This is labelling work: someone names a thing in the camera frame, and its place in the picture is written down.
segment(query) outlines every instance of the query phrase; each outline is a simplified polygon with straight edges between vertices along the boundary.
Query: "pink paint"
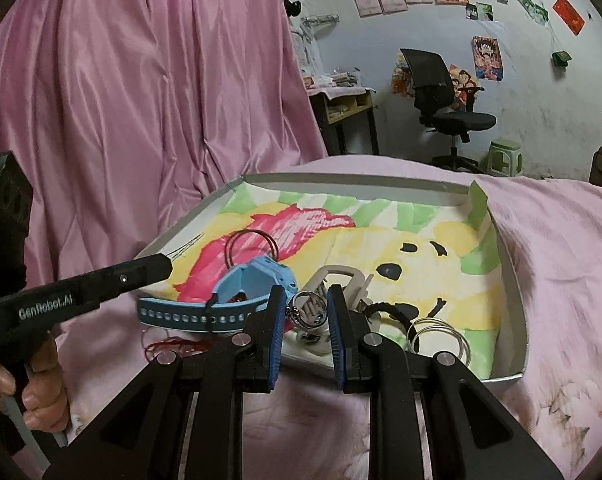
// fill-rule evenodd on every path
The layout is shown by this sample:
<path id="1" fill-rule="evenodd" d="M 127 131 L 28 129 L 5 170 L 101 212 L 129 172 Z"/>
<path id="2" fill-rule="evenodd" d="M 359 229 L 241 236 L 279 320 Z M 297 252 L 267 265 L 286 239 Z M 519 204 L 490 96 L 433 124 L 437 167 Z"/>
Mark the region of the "pink paint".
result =
<path id="1" fill-rule="evenodd" d="M 276 215 L 252 215 L 252 223 L 247 228 L 270 234 L 279 247 L 279 260 L 283 261 L 296 254 L 319 231 L 332 227 L 354 227 L 354 222 L 349 216 L 333 215 L 322 208 L 299 209 L 293 204 Z M 212 288 L 227 271 L 223 249 L 230 235 L 212 240 L 203 248 L 188 279 L 174 285 L 179 292 L 178 301 L 200 303 L 210 297 Z M 270 247 L 264 238 L 247 233 L 235 242 L 232 258 L 235 265 L 244 264 L 255 256 L 269 253 Z"/>

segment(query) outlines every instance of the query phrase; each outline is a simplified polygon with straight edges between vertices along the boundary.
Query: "human hand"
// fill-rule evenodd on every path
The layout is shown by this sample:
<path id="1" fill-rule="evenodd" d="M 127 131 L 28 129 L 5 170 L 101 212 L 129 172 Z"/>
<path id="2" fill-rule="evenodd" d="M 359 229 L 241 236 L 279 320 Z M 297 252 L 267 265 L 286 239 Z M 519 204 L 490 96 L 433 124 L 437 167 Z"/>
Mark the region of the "human hand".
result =
<path id="1" fill-rule="evenodd" d="M 63 370 L 58 362 L 56 343 L 50 336 L 30 362 L 34 374 L 23 389 L 23 404 L 27 411 L 23 420 L 30 430 L 57 432 L 65 430 L 70 420 L 67 393 L 63 386 Z M 1 395 L 14 395 L 14 377 L 0 365 Z"/>

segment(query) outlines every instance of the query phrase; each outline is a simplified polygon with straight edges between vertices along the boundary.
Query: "black cord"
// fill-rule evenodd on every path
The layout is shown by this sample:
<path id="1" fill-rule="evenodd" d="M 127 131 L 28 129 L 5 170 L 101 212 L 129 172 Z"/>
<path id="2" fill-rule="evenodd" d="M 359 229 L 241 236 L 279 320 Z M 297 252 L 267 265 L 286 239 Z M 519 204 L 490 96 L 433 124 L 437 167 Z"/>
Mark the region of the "black cord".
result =
<path id="1" fill-rule="evenodd" d="M 236 240 L 238 240 L 239 237 L 246 233 L 255 233 L 265 238 L 265 241 L 267 241 L 268 245 L 270 246 L 272 259 L 275 262 L 279 260 L 279 246 L 277 245 L 276 241 L 271 235 L 269 235 L 265 231 L 261 231 L 260 229 L 241 229 L 232 233 L 225 242 L 225 247 L 223 248 L 223 259 L 225 260 L 225 267 L 231 269 L 235 266 L 235 262 L 232 260 L 232 251 L 235 247 Z"/>

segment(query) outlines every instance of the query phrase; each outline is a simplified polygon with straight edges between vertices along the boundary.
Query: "green paint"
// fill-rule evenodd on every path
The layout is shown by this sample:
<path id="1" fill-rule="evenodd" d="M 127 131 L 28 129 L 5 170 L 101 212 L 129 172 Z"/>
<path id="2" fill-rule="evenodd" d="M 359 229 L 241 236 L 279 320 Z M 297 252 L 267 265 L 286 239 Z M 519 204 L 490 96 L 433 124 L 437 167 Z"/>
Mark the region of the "green paint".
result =
<path id="1" fill-rule="evenodd" d="M 362 205 L 353 215 L 351 215 L 354 225 L 356 225 L 356 227 L 369 226 L 372 221 L 390 204 L 390 200 L 377 198 L 372 202 Z"/>
<path id="2" fill-rule="evenodd" d="M 488 379 L 492 373 L 496 330 L 465 330 L 464 335 L 472 350 L 470 370 L 479 379 Z"/>
<path id="3" fill-rule="evenodd" d="M 219 212 L 238 213 L 242 215 L 248 211 L 251 211 L 256 206 L 257 205 L 254 203 L 254 200 L 252 200 L 248 186 L 246 186 L 244 183 L 235 189 L 235 193 Z"/>
<path id="4" fill-rule="evenodd" d="M 468 196 L 470 197 L 472 209 L 470 209 L 470 214 L 465 224 L 468 224 L 475 231 L 479 231 L 479 227 L 481 227 L 488 213 L 488 195 L 484 193 L 484 190 L 476 182 L 473 182 L 470 184 Z"/>
<path id="5" fill-rule="evenodd" d="M 281 191 L 277 202 L 282 204 L 296 204 L 305 196 L 304 193 L 295 193 L 294 191 Z"/>
<path id="6" fill-rule="evenodd" d="M 357 205 L 359 200 L 353 196 L 338 196 L 328 195 L 328 198 L 323 204 L 323 209 L 329 211 L 331 214 L 336 215 L 342 211 L 345 211 L 348 207 Z"/>
<path id="7" fill-rule="evenodd" d="M 470 253 L 461 258 L 461 272 L 464 274 L 487 274 L 501 264 L 497 248 L 497 232 L 490 225 L 484 239 Z"/>
<path id="8" fill-rule="evenodd" d="M 396 228 L 417 234 L 436 216 L 439 207 L 425 204 L 396 203 Z"/>

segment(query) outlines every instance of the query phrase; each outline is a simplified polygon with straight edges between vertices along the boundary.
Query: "drawing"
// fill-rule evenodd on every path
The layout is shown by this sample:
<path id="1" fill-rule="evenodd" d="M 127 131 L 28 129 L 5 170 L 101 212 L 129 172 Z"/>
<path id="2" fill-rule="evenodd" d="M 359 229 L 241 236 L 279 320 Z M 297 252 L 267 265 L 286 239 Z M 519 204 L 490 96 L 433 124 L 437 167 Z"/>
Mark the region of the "drawing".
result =
<path id="1" fill-rule="evenodd" d="M 465 112 L 468 92 L 464 92 L 463 88 L 476 88 L 479 86 L 479 81 L 472 74 L 472 70 L 464 70 L 456 65 L 450 65 L 448 71 L 452 79 L 452 85 L 455 88 L 455 100 L 451 108 L 459 112 Z"/>
<path id="2" fill-rule="evenodd" d="M 479 79 L 501 81 L 504 78 L 504 64 L 495 38 L 475 36 L 472 40 L 472 54 L 475 73 Z"/>

